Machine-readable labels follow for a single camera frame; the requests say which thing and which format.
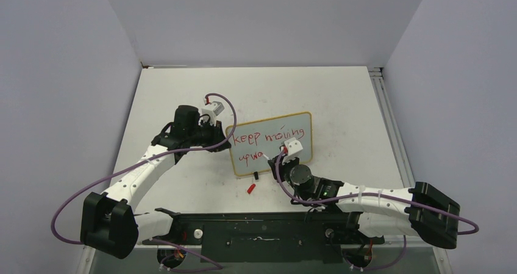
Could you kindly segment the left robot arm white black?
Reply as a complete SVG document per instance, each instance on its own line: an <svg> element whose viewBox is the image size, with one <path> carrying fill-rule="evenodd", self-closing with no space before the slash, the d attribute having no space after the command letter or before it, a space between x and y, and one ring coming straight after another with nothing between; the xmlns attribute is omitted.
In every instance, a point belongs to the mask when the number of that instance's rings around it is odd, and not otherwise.
<svg viewBox="0 0 517 274"><path fill-rule="evenodd" d="M102 193L90 193L84 200L80 241L118 259L126 258L138 242L153 237L176 243L182 227L163 209L136 214L135 208L151 187L189 151L200 147L209 152L229 149L217 116L221 102L202 109L180 105L174 120L164 126L139 161Z"/></svg>

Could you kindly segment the red marker cap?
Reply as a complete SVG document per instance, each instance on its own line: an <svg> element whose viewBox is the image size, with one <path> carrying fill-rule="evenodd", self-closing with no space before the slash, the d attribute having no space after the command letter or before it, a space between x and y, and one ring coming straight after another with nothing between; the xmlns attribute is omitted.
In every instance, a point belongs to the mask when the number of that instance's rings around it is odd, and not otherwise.
<svg viewBox="0 0 517 274"><path fill-rule="evenodd" d="M247 189L247 191L246 191L246 192L247 192L248 194L251 194L251 193L252 193L252 191L255 189L255 187L256 187L256 184L251 184L251 185L249 186L249 188Z"/></svg>

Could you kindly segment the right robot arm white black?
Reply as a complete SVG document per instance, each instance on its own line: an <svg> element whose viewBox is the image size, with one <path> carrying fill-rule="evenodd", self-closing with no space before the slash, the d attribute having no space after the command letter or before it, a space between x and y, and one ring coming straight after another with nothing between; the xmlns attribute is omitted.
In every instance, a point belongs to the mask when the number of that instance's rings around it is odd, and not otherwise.
<svg viewBox="0 0 517 274"><path fill-rule="evenodd" d="M438 248L457 246L460 205L426 182L381 189L315 176L297 157L270 160L274 178L292 203L353 215L345 225L352 242L366 237L416 236Z"/></svg>

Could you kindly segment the yellow framed whiteboard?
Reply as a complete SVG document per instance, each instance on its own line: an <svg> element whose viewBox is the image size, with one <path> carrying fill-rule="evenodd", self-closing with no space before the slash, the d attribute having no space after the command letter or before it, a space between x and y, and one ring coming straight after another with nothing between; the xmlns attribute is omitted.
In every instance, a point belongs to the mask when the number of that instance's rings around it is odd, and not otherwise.
<svg viewBox="0 0 517 274"><path fill-rule="evenodd" d="M303 146L303 151L298 154L300 162L310 162L313 158L312 129L310 112L238 124L229 139L234 174L247 176L255 171L268 171L269 165L262 155L266 154L270 158L278 155L283 142L292 137L296 137Z"/></svg>

